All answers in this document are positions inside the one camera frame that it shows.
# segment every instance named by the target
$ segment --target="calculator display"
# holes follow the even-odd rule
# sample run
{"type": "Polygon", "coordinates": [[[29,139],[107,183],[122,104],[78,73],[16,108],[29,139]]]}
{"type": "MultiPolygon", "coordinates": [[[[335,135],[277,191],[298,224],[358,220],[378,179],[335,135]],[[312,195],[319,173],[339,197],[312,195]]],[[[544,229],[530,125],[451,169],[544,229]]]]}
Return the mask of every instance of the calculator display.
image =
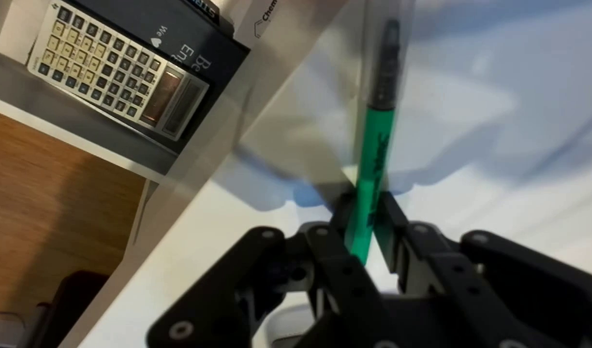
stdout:
{"type": "Polygon", "coordinates": [[[27,67],[109,115],[174,140],[207,90],[200,77],[60,0],[49,7],[27,67]]]}

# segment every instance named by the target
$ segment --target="marker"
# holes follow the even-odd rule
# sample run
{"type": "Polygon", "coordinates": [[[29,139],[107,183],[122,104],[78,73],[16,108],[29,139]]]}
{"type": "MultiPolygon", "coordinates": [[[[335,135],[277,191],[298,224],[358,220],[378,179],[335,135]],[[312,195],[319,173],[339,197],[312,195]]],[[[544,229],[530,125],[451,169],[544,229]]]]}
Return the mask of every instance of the marker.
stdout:
{"type": "Polygon", "coordinates": [[[395,123],[401,52],[399,32],[399,21],[387,21],[374,92],[366,110],[366,129],[356,179],[356,204],[345,237],[350,253],[362,262],[366,262],[370,255],[379,185],[385,173],[387,150],[395,123]]]}

